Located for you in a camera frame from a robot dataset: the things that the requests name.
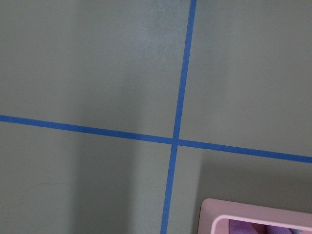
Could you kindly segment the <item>purple cloth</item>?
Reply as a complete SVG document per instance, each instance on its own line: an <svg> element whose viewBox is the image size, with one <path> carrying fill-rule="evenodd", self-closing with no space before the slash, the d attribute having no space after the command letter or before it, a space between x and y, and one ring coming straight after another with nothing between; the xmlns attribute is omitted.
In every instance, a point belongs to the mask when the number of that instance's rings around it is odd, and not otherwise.
<svg viewBox="0 0 312 234"><path fill-rule="evenodd" d="M251 223L240 220L229 220L230 234L311 234L311 230L286 226Z"/></svg>

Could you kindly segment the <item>pink plastic tray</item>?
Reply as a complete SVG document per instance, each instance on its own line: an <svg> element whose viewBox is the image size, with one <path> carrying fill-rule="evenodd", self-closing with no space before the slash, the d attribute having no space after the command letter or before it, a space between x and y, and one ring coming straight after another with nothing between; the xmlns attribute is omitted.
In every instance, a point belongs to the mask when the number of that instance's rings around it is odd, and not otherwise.
<svg viewBox="0 0 312 234"><path fill-rule="evenodd" d="M208 198L201 204L198 233L228 234L229 220L312 232L312 215L250 204Z"/></svg>

